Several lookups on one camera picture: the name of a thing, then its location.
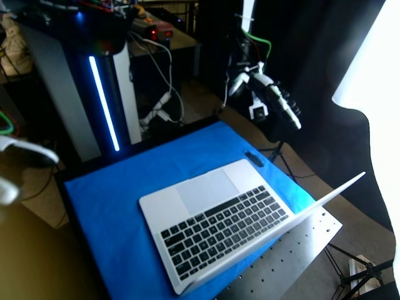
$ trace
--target spacebar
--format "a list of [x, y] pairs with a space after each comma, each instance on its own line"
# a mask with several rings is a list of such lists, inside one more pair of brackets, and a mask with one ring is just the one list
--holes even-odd
[[216, 214], [216, 213], [218, 213], [218, 212], [220, 212], [220, 211], [222, 211], [222, 210], [224, 210], [224, 209], [228, 208], [229, 206], [232, 206], [232, 205], [234, 205], [236, 203], [239, 203], [239, 199], [238, 198], [234, 198], [232, 200], [229, 200], [229, 201], [227, 201], [225, 203], [220, 204], [219, 206], [216, 206], [216, 207], [206, 211], [205, 215], [207, 217], [212, 216], [213, 214]]

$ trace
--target laptop trackpad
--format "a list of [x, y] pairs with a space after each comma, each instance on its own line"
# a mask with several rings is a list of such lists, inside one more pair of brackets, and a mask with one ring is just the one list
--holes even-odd
[[222, 169], [183, 182], [176, 189], [190, 214], [212, 208], [239, 192]]

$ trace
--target laptop keyboard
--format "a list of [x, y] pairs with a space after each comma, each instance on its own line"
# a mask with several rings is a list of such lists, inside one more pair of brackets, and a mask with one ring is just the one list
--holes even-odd
[[265, 187], [259, 186], [162, 231], [161, 236], [184, 280], [287, 218]]

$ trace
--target blue surface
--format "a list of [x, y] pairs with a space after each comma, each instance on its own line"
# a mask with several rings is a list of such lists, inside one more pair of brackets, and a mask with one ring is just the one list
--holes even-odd
[[[140, 210], [141, 196], [257, 154], [254, 166], [298, 213], [314, 199], [223, 122], [66, 182], [113, 300], [177, 299]], [[272, 243], [181, 299], [211, 299]]]

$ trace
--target led light strip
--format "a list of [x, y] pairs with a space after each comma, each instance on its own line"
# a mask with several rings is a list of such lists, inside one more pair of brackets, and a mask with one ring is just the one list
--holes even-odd
[[101, 84], [99, 70], [98, 70], [98, 67], [96, 64], [96, 60], [94, 59], [93, 56], [89, 56], [89, 62], [90, 62], [90, 66], [92, 68], [94, 81], [96, 82], [97, 91], [99, 93], [102, 110], [104, 111], [104, 115], [106, 117], [106, 121], [107, 121], [108, 129], [109, 129], [109, 132], [111, 135], [112, 143], [114, 144], [114, 149], [115, 149], [115, 151], [119, 151], [119, 144], [118, 144], [117, 136], [115, 134], [113, 121], [111, 120], [110, 112], [108, 110], [106, 96], [104, 95], [103, 85]]

